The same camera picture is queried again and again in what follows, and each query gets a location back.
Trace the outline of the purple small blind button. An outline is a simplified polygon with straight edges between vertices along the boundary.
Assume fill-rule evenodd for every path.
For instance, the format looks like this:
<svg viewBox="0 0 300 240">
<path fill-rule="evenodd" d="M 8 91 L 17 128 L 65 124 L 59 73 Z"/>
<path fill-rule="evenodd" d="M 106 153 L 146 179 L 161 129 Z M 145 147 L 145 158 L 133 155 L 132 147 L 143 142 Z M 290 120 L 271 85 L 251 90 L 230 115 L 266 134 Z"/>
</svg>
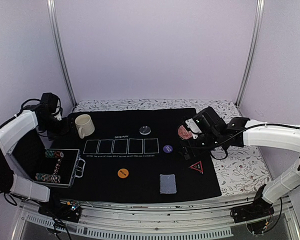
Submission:
<svg viewBox="0 0 300 240">
<path fill-rule="evenodd" d="M 172 153 L 173 152 L 173 147 L 171 145 L 165 145 L 163 147 L 163 151 L 167 154 Z"/>
</svg>

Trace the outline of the blue playing card deck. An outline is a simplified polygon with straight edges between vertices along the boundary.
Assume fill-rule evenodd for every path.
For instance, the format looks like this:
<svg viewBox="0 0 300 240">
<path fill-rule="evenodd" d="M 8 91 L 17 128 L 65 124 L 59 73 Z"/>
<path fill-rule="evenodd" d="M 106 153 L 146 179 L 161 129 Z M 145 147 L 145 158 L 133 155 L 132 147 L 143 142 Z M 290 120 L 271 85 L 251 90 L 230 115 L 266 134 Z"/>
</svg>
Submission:
<svg viewBox="0 0 300 240">
<path fill-rule="evenodd" d="M 176 176 L 174 174 L 159 175 L 159 192 L 163 195 L 176 194 Z"/>
</svg>

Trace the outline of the black round dealer button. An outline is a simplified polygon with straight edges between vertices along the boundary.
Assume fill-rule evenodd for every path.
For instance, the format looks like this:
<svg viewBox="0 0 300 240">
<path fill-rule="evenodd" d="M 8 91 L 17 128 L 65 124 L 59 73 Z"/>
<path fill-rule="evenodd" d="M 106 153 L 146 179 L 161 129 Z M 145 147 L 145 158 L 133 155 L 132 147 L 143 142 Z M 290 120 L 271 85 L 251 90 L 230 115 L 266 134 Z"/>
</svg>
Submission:
<svg viewBox="0 0 300 240">
<path fill-rule="evenodd" d="M 151 133 L 151 128 L 149 126 L 142 126 L 139 128 L 139 133 L 141 135 L 148 135 Z"/>
</svg>

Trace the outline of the orange big blind button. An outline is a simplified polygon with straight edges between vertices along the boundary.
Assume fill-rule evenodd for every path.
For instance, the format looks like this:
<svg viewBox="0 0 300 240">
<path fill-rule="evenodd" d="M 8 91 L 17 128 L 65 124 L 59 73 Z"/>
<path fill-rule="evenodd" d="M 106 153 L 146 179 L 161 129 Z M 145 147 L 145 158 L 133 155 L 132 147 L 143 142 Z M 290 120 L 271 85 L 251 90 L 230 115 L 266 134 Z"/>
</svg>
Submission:
<svg viewBox="0 0 300 240">
<path fill-rule="evenodd" d="M 129 171 L 126 168 L 121 168 L 118 170 L 117 175 L 121 179 L 126 179 L 129 176 Z"/>
</svg>

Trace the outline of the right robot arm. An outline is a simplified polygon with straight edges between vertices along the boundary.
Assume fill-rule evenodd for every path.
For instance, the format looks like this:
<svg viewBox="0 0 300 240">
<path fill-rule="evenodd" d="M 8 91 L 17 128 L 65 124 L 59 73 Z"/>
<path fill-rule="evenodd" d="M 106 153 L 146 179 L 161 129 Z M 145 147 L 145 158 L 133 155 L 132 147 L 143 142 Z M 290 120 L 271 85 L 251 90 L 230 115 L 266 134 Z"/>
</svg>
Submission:
<svg viewBox="0 0 300 240">
<path fill-rule="evenodd" d="M 212 107 L 186 119 L 180 128 L 190 134 L 187 149 L 212 151 L 229 147 L 269 147 L 293 151 L 298 159 L 276 179 L 261 186 L 248 213 L 259 218 L 279 198 L 300 186 L 300 124 L 267 123 L 248 117 L 234 117 L 226 123 Z"/>
</svg>

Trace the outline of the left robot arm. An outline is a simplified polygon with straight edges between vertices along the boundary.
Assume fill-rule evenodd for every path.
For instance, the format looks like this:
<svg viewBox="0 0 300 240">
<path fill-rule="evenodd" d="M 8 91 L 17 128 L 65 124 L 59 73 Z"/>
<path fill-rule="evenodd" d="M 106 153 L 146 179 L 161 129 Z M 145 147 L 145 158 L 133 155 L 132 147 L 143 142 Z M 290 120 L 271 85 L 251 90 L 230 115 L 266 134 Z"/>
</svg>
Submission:
<svg viewBox="0 0 300 240">
<path fill-rule="evenodd" d="M 61 99 L 51 92 L 45 92 L 39 99 L 24 101 L 19 111 L 0 125 L 0 195 L 16 195 L 45 203 L 45 209 L 53 217 L 60 217 L 64 213 L 64 205 L 50 198 L 51 191 L 47 186 L 14 173 L 6 155 L 32 130 L 38 129 L 53 136 L 67 133 L 67 119 L 62 114 Z"/>
</svg>

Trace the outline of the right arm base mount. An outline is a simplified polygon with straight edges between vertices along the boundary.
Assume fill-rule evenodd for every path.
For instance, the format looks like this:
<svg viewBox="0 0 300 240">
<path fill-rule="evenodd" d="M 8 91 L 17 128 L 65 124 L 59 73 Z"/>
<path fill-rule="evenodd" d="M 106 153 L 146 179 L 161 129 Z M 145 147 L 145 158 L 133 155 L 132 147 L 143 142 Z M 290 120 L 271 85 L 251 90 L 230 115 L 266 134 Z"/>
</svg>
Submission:
<svg viewBox="0 0 300 240">
<path fill-rule="evenodd" d="M 262 196 L 262 193 L 257 193 L 252 203 L 235 206 L 230 210 L 230 216 L 233 218 L 235 223 L 265 218 L 262 221 L 248 223 L 246 225 L 247 230 L 253 235 L 262 235 L 268 230 L 275 212 L 273 204 L 263 200 Z"/>
</svg>

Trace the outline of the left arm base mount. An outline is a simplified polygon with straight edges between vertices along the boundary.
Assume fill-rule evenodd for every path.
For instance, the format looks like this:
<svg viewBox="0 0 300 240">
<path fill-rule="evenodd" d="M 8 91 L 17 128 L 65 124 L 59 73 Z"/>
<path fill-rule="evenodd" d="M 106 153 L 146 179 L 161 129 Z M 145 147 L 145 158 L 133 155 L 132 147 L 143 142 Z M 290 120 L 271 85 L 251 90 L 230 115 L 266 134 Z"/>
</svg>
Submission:
<svg viewBox="0 0 300 240">
<path fill-rule="evenodd" d="M 43 202 L 38 213 L 48 217 L 56 217 L 60 220 L 78 223 L 81 217 L 82 208 L 78 201 L 69 200 L 61 202 L 58 199 L 51 199 L 49 202 Z"/>
</svg>

